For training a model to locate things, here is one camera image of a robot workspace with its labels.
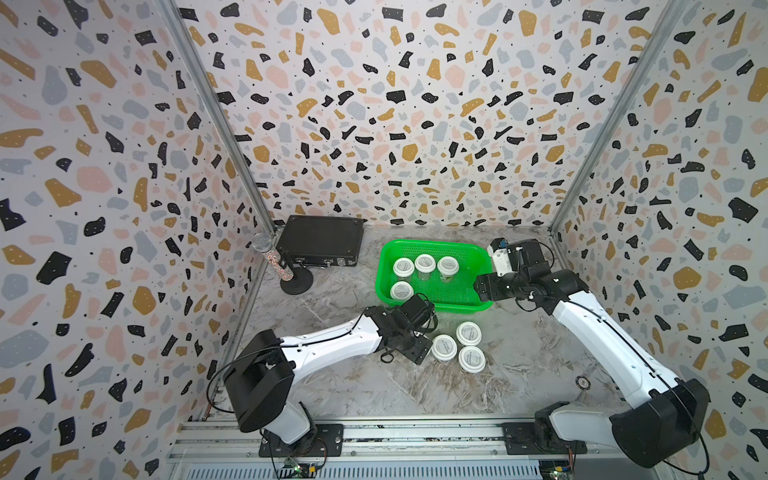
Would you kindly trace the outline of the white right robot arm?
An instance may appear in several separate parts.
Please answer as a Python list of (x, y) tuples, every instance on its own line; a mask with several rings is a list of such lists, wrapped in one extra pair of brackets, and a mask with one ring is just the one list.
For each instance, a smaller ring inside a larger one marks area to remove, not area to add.
[(682, 380), (643, 350), (574, 272), (538, 278), (521, 272), (485, 274), (476, 278), (474, 289), (484, 301), (527, 300), (551, 315), (591, 352), (629, 406), (616, 412), (558, 402), (541, 409), (533, 424), (539, 449), (601, 444), (651, 468), (700, 440), (710, 402), (706, 387)]

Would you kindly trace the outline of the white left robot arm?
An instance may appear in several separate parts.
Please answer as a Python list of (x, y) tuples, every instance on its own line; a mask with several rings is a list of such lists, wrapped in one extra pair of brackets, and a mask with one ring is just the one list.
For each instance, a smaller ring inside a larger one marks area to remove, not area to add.
[(419, 365), (432, 347), (436, 329), (432, 302), (415, 295), (405, 303), (372, 306), (338, 326), (298, 336), (258, 333), (244, 351), (222, 369), (233, 415), (242, 433), (265, 431), (295, 452), (308, 450), (318, 427), (303, 405), (289, 402), (304, 378), (348, 359), (397, 352)]

